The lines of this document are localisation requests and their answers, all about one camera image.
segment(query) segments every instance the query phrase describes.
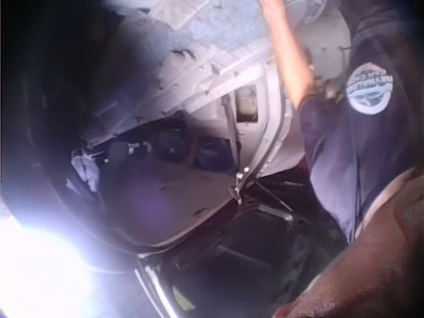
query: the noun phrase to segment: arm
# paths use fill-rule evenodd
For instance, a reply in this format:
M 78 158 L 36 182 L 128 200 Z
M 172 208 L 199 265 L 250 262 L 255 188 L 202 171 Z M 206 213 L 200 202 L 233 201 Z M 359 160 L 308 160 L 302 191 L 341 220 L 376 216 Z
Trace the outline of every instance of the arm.
M 283 0 L 262 0 L 271 30 L 280 76 L 296 109 L 307 95 L 316 94 L 313 75 L 301 46 L 290 29 Z

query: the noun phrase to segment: skin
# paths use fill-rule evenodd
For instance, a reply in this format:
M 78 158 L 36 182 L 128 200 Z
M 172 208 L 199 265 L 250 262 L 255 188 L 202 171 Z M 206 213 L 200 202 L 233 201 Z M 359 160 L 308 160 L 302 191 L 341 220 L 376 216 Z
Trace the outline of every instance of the skin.
M 262 0 L 289 97 L 296 109 L 316 94 L 307 58 L 282 0 Z M 298 299 L 274 317 L 422 317 L 411 308 L 424 282 L 424 179 L 404 180 L 379 204 L 358 239 Z

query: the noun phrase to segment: bright light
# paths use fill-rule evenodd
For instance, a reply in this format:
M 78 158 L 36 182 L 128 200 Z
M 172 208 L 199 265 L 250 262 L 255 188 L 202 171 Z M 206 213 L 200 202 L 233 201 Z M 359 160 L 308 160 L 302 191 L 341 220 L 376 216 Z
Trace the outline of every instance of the bright light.
M 75 250 L 9 218 L 0 223 L 0 307 L 8 318 L 83 317 L 91 286 Z

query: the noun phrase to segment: embroidered patch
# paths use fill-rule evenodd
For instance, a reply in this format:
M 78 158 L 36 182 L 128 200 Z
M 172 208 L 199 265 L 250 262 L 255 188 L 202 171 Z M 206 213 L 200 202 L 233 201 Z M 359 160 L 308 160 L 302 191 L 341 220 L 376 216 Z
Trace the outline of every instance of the embroidered patch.
M 393 76 L 373 63 L 359 66 L 349 77 L 346 96 L 360 113 L 375 115 L 389 105 L 393 91 Z

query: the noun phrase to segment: person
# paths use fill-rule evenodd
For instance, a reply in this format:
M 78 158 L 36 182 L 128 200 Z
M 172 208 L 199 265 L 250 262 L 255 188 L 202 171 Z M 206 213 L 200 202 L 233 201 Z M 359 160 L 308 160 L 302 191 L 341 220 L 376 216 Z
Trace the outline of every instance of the person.
M 275 317 L 412 314 L 424 295 L 420 24 L 396 1 L 337 1 L 352 48 L 336 102 L 315 89 L 285 3 L 261 1 L 311 183 L 350 243 Z

